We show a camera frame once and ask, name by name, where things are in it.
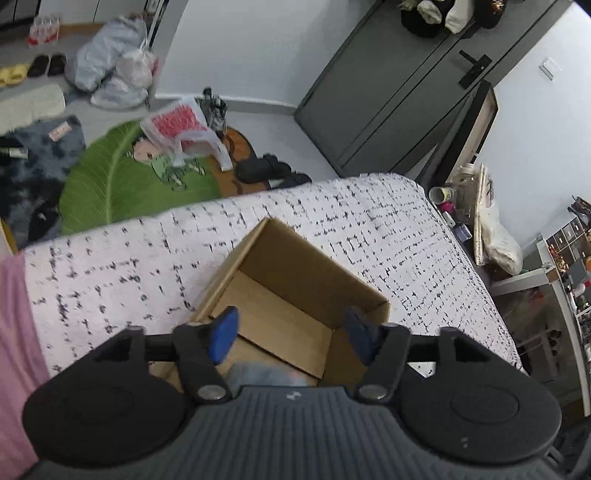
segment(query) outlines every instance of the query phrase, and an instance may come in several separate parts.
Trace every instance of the patterned bedsheet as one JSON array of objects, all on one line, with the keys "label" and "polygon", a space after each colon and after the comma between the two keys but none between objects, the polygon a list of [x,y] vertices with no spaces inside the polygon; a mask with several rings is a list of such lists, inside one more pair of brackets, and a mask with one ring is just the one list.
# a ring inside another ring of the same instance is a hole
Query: patterned bedsheet
[{"label": "patterned bedsheet", "polygon": [[390,298],[391,322],[424,335],[458,327],[521,367],[482,280],[422,189],[377,174],[199,203],[28,248],[27,289],[51,375],[127,325],[156,334],[188,321],[224,257],[267,216]]}]

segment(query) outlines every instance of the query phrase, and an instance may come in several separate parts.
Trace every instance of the brown rug section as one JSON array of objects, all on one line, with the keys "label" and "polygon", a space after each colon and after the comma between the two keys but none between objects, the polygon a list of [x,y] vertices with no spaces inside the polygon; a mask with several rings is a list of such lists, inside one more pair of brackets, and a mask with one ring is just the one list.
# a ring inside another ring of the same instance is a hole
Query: brown rug section
[{"label": "brown rug section", "polygon": [[[232,163],[236,166],[241,161],[249,158],[256,158],[256,154],[250,142],[238,130],[228,127],[226,136],[223,139],[223,144],[228,149]],[[207,158],[207,164],[213,177],[216,179],[220,187],[222,197],[235,197],[237,195],[244,195],[245,193],[262,192],[263,190],[270,190],[271,187],[267,181],[259,183],[242,183],[234,175],[234,171],[220,170],[216,159],[212,156]]]}]

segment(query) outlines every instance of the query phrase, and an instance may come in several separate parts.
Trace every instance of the cartoon character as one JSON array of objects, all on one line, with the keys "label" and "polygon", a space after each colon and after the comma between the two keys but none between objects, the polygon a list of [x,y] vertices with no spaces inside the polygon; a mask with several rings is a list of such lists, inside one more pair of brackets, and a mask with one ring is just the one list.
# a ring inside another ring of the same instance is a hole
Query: cartoon character
[{"label": "cartoon character", "polygon": [[207,174],[195,158],[186,158],[184,165],[175,166],[173,160],[146,137],[139,137],[133,144],[133,150],[127,152],[127,155],[140,163],[150,164],[160,181],[170,184],[173,190],[187,188],[182,178],[188,170],[203,176]]}]

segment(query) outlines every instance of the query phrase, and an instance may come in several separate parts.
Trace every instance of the ribbed gray surface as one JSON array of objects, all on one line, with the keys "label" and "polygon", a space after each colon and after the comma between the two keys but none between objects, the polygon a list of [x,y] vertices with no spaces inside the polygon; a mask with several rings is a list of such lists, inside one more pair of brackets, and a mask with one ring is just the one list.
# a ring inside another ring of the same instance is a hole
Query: ribbed gray surface
[{"label": "ribbed gray surface", "polygon": [[[301,396],[291,395],[298,392]],[[246,387],[222,407],[203,407],[151,457],[83,471],[41,462],[28,479],[74,480],[552,480],[537,460],[512,468],[457,466],[421,450],[381,407],[342,388]]]}]

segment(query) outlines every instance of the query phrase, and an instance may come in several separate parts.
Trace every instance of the white logo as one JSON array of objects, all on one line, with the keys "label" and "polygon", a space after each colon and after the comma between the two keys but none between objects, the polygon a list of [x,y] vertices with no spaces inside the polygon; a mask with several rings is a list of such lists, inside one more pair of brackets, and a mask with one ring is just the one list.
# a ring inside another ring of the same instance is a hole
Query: white logo
[{"label": "white logo", "polygon": [[286,397],[289,400],[298,400],[299,398],[301,398],[301,393],[300,392],[290,392],[286,395]]}]

